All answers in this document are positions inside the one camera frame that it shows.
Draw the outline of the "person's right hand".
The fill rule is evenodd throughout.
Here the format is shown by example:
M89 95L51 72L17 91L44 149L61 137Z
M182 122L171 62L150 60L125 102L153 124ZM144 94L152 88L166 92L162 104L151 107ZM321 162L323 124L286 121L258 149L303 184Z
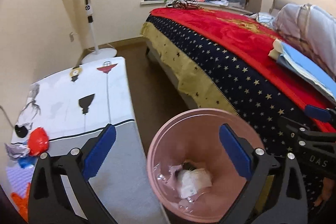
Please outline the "person's right hand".
M335 181L330 178L324 178L322 192L314 202L314 206L317 207L324 201L327 201L331 197L334 188L335 188Z

